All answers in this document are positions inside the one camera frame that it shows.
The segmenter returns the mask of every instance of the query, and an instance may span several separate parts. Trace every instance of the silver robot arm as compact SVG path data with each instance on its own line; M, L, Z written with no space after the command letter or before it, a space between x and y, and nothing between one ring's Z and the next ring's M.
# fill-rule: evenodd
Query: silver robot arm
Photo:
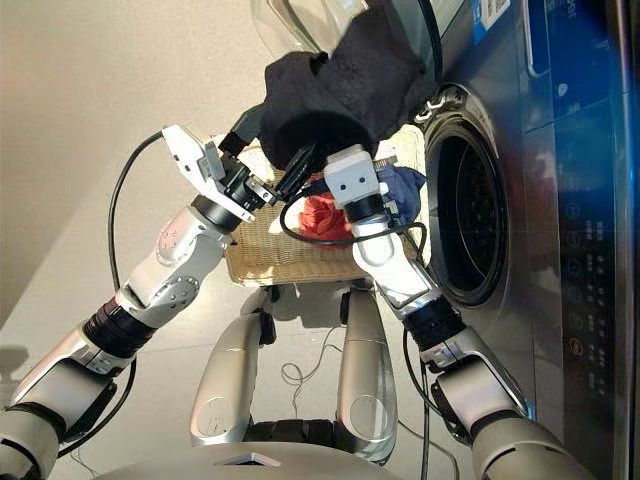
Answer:
M355 237L388 229L367 152L354 146L328 157L324 175ZM438 374L432 394L450 432L471 446L478 479L593 479L531 418L516 381L425 269L407 259L396 233L354 244L353 256L411 333L421 361Z
M48 477L59 444L92 428L115 394L113 379L157 329L195 299L229 246L230 232L252 220L252 210L275 202L233 155L221 159L211 139L201 141L175 125L162 133L180 171L201 195L161 231L115 296L18 386L0 412L0 478Z

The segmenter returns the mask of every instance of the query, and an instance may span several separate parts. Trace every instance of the washing machine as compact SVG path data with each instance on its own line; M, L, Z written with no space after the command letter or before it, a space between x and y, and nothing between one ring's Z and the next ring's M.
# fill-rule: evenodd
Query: washing machine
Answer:
M603 480L640 478L631 3L466 0L420 117L433 277Z

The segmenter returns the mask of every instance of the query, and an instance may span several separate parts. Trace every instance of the laundry basket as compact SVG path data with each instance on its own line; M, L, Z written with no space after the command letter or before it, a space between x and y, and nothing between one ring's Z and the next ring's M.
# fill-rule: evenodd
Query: laundry basket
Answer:
M384 159L394 155L398 159L396 165L425 173L424 139L418 128L410 125L402 127L389 140L380 144L376 158ZM267 183L275 184L282 177L282 172L272 168L257 141L247 147L239 159ZM426 185L422 188L420 197L422 206L417 221L428 225L424 221L428 214ZM294 229L302 206L303 201L297 202L287 215L287 225ZM243 222L233 233L234 243L227 250L226 262L234 283L256 287L352 280L366 275L353 260L351 248L323 249L287 236L282 232L279 222L282 208L280 202L273 207L265 205L256 210L255 221ZM425 262L429 261L429 256L427 239L423 254Z

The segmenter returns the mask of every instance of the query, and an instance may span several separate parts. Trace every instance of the washing machine door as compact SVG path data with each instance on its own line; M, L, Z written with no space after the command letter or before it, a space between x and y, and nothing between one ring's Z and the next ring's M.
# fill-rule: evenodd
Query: washing machine door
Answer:
M377 5L384 8L393 32L439 82L442 46L429 0L251 0L251 15L262 41L280 58L292 51L330 54L351 19Z

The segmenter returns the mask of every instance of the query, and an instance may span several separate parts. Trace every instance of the red towel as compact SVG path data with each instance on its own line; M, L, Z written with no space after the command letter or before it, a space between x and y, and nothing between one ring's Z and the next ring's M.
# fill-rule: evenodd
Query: red towel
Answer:
M308 197L304 202L304 210L298 214L300 233L318 240L348 240L353 238L351 226L333 203L331 193L323 193ZM348 245L321 246L325 249L342 249Z

